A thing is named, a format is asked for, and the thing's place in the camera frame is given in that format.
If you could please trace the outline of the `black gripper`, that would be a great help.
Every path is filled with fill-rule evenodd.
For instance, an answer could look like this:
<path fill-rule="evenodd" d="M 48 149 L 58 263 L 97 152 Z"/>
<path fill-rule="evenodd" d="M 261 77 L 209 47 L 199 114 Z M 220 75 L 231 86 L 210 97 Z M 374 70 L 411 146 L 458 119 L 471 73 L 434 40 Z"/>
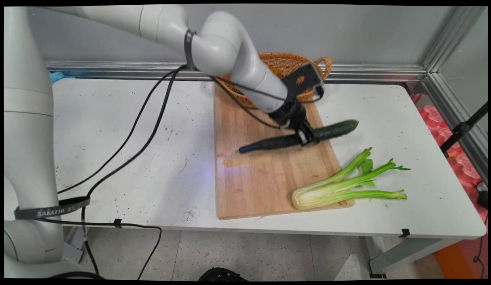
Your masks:
<path fill-rule="evenodd" d="M 306 110 L 300 101 L 286 101 L 279 109 L 268 114 L 281 129 L 296 131 L 300 145 L 318 144 L 319 139 L 306 118 Z"/>

